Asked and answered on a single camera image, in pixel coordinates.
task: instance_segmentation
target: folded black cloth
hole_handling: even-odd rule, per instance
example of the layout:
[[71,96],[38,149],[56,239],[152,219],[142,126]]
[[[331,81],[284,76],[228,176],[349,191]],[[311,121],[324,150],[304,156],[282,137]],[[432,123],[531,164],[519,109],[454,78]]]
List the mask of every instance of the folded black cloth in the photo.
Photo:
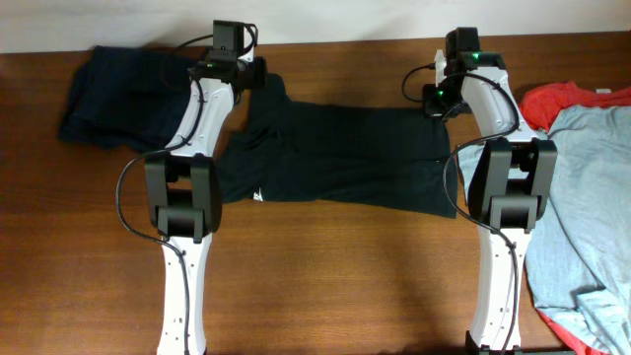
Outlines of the folded black cloth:
[[[158,80],[161,53],[97,47],[73,84],[59,137],[105,148],[164,147],[190,91]],[[170,82],[186,87],[192,61],[174,57]],[[445,125],[418,109],[293,103],[280,76],[252,93],[246,132],[233,133],[217,172],[225,203],[327,199],[454,217],[443,191]],[[448,173],[456,199],[456,170]]]

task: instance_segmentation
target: cable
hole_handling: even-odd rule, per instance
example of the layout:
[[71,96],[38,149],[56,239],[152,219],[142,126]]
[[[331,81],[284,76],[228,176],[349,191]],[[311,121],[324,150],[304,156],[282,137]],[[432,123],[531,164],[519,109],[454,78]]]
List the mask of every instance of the cable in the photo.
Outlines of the cable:
[[127,163],[127,165],[125,166],[125,168],[123,168],[122,172],[120,173],[120,177],[118,177],[118,183],[116,184],[116,213],[118,214],[118,219],[120,220],[120,223],[122,223],[123,227],[125,227],[125,229],[129,232],[131,232],[132,234],[156,243],[160,246],[163,246],[165,248],[171,249],[175,255],[177,256],[177,259],[179,260],[179,265],[181,266],[181,274],[182,274],[182,279],[183,279],[183,283],[184,283],[184,302],[185,302],[185,310],[186,310],[186,314],[184,315],[184,355],[188,355],[189,351],[188,351],[188,323],[189,323],[189,315],[190,315],[190,294],[189,294],[189,289],[188,289],[188,277],[186,276],[186,264],[184,263],[184,256],[183,253],[181,251],[179,251],[176,247],[170,245],[169,243],[160,240],[158,238],[154,238],[151,236],[148,236],[142,232],[139,232],[138,230],[134,229],[133,227],[131,227],[129,225],[129,223],[127,222],[127,220],[125,219],[123,213],[122,213],[122,208],[121,208],[121,204],[120,204],[120,192],[122,191],[122,184],[125,180],[125,176],[127,175],[127,173],[129,172],[129,170],[131,169],[131,167],[133,167],[134,165],[136,165],[136,163],[140,162],[141,160],[147,159],[147,158],[152,158],[152,157],[159,157],[162,155],[166,155],[168,154],[170,151],[173,151],[175,149],[179,149],[183,146],[185,146],[190,139],[193,137],[193,135],[195,134],[195,131],[197,130],[197,127],[199,126],[199,122],[201,121],[201,116],[202,116],[202,112],[204,111],[204,94],[203,94],[203,89],[201,87],[201,84],[199,83],[199,80],[195,80],[195,84],[197,86],[197,91],[199,92],[199,109],[197,111],[197,116],[195,117],[195,122],[193,123],[193,127],[190,129],[190,132],[188,132],[188,135],[182,139],[181,142],[177,143],[176,145],[172,146],[172,147],[168,147],[165,149],[161,149],[158,151],[154,151],[154,152],[148,152],[148,153],[144,153],[141,154],[140,156],[132,159],[129,163]]
[[515,254],[516,245],[511,243],[511,240],[508,237],[506,237],[506,235],[504,235],[504,233],[502,233],[499,229],[474,219],[469,214],[464,212],[460,207],[458,207],[456,203],[454,203],[454,201],[450,197],[449,190],[447,188],[447,170],[449,168],[450,162],[454,159],[455,156],[457,156],[457,153],[459,151],[461,151],[462,149],[464,149],[466,147],[469,147],[471,145],[474,145],[474,144],[478,144],[478,143],[483,143],[483,142],[489,141],[491,139],[505,137],[505,136],[515,132],[520,126],[520,114],[519,114],[519,111],[518,111],[515,103],[511,99],[511,96],[504,89],[502,89],[500,84],[497,84],[496,82],[492,81],[491,79],[488,79],[488,78],[483,77],[481,75],[477,75],[477,74],[473,74],[473,73],[454,73],[454,74],[451,74],[451,75],[447,76],[445,78],[445,80],[443,82],[441,82],[441,84],[439,85],[439,88],[448,79],[458,78],[458,77],[474,78],[474,79],[477,79],[477,80],[481,80],[481,81],[489,84],[490,86],[492,86],[493,89],[497,90],[500,94],[502,94],[504,99],[506,99],[506,101],[509,103],[509,107],[511,108],[513,117],[515,118],[515,121],[513,122],[513,125],[506,132],[491,134],[491,135],[484,136],[484,137],[481,137],[481,138],[473,139],[473,140],[468,141],[468,142],[466,142],[466,143],[464,143],[464,144],[462,144],[460,146],[457,146],[454,149],[454,151],[450,154],[450,156],[447,158],[447,161],[445,162],[445,167],[443,168],[443,189],[445,190],[445,195],[447,196],[447,200],[450,202],[450,204],[454,207],[454,209],[457,211],[457,213],[460,216],[464,217],[467,221],[475,223],[476,225],[478,225],[478,226],[480,226],[482,228],[486,228],[487,230],[491,231],[492,233],[495,233],[498,236],[500,236],[502,238],[502,240],[504,240],[504,242],[506,243],[506,246],[508,247],[509,252],[511,254],[511,258],[513,260],[513,270],[514,270],[514,273],[515,273],[515,276],[514,276],[515,285],[514,285],[514,290],[513,290],[514,291],[514,295],[513,295],[513,314],[511,316],[511,325],[509,327],[509,332],[508,332],[508,334],[506,336],[506,340],[504,341],[504,346],[502,346],[502,351],[500,352],[500,355],[504,355],[506,353],[506,348],[507,348],[507,346],[509,344],[509,341],[511,340],[511,336],[513,335],[513,329],[515,328],[515,323],[516,323],[516,320],[517,320],[518,297],[519,297],[519,293],[518,293],[518,288],[519,288],[519,282],[518,282],[519,265],[518,265],[518,261],[517,261],[517,256]]
[[169,54],[162,60],[162,62],[160,63],[160,81],[169,89],[179,92],[182,91],[183,88],[176,88],[174,86],[172,86],[171,84],[169,84],[169,81],[167,80],[167,77],[165,75],[165,67],[167,66],[167,63],[171,60],[171,58],[178,53],[180,50],[182,50],[184,47],[188,46],[189,44],[204,40],[206,38],[212,38],[213,35],[203,35],[200,36],[198,38],[194,38],[191,40],[187,40],[186,42],[178,45],[177,47],[175,47],[171,52],[169,52]]
[[417,71],[422,70],[422,69],[431,69],[431,70],[434,70],[434,69],[436,69],[436,64],[435,64],[435,63],[429,63],[429,64],[425,64],[425,65],[423,65],[423,66],[420,66],[420,67],[418,67],[418,68],[414,68],[414,69],[410,70],[410,71],[407,73],[407,75],[405,75],[405,77],[403,78],[403,82],[401,83],[401,93],[403,94],[403,96],[404,96],[406,99],[408,99],[408,100],[412,101],[413,103],[422,103],[422,102],[423,102],[423,100],[421,100],[421,99],[414,99],[414,98],[411,98],[411,97],[407,96],[407,94],[405,93],[405,84],[407,83],[407,79],[408,79],[408,78],[409,78],[412,74],[414,74],[414,73],[416,73]]

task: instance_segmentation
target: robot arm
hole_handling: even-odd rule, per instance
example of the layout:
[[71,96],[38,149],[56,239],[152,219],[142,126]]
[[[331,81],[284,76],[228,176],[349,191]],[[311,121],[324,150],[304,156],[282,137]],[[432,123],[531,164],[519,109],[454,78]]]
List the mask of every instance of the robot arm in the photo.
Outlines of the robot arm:
[[[449,115],[457,107],[456,114],[475,115],[484,137],[511,131],[486,140],[469,186],[469,215],[500,230],[513,250],[507,248],[507,240],[491,229],[478,227],[482,252],[478,302],[466,347],[469,354],[501,350],[517,354],[521,338],[519,310],[514,305],[519,304],[530,231],[545,210],[556,147],[552,141],[538,140],[519,110],[514,109],[517,104],[509,88],[506,65],[500,54],[480,50],[477,29],[459,28],[449,33],[447,58],[439,50],[435,68],[436,85],[423,89],[427,113],[440,111],[437,107],[451,107],[445,111]],[[509,170],[517,168],[527,177],[509,178]]]
[[[265,82],[265,62],[254,57],[258,35],[254,25],[215,21],[213,34],[213,49],[189,70],[193,79],[190,101],[167,148],[180,145],[192,131],[190,140],[167,156],[145,163],[152,224],[184,260],[181,265],[174,251],[163,247],[165,313],[159,355],[202,355],[206,351],[204,270],[222,208],[213,151],[236,98],[243,90],[261,88]],[[191,190],[169,187],[169,182],[180,178],[190,179]]]

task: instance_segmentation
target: dark fabric pile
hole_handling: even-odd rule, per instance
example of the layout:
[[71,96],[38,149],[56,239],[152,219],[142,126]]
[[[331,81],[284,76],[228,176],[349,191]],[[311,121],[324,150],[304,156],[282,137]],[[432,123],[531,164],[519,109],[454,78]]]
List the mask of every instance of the dark fabric pile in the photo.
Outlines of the dark fabric pile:
[[[95,48],[72,86],[59,137],[139,151],[173,137],[190,91],[159,80],[164,54]],[[169,80],[186,87],[193,60],[175,57]],[[443,191],[450,153],[445,125],[411,108],[362,108],[293,103],[280,76],[252,93],[246,132],[234,133],[217,162],[225,203],[326,199],[454,217]],[[448,174],[456,199],[456,171]]]

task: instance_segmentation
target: clothing tag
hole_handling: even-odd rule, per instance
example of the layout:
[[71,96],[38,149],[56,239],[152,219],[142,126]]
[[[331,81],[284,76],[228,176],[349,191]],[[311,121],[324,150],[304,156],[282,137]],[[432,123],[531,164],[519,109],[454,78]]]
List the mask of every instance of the clothing tag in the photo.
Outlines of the clothing tag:
[[258,192],[254,193],[254,196],[252,197],[252,199],[254,201],[263,201],[263,192],[260,190],[260,187],[258,188]]

